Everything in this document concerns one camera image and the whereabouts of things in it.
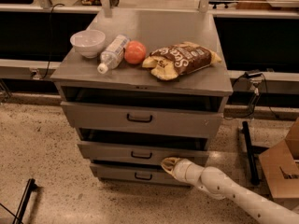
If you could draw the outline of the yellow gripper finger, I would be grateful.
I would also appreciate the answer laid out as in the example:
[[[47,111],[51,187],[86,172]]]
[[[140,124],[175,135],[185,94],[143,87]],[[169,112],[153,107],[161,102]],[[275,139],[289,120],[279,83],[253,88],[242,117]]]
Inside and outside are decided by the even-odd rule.
[[[161,165],[163,167],[174,167],[179,161],[182,161],[182,158],[167,157],[162,160]]]
[[[163,167],[163,169],[170,175],[174,175],[174,167]]]

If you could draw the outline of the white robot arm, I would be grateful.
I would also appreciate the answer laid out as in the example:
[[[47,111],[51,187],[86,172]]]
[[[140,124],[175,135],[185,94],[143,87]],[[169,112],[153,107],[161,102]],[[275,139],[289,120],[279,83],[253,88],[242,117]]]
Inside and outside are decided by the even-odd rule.
[[[190,184],[214,199],[233,201],[260,224],[299,224],[297,213],[241,187],[218,168],[176,157],[163,159],[161,166],[179,182]]]

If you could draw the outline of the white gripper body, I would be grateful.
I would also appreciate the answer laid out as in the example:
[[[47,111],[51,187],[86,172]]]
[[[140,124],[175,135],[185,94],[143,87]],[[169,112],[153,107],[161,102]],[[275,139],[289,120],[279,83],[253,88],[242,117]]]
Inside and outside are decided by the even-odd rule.
[[[180,182],[196,185],[203,171],[203,166],[182,159],[175,164],[172,175]]]

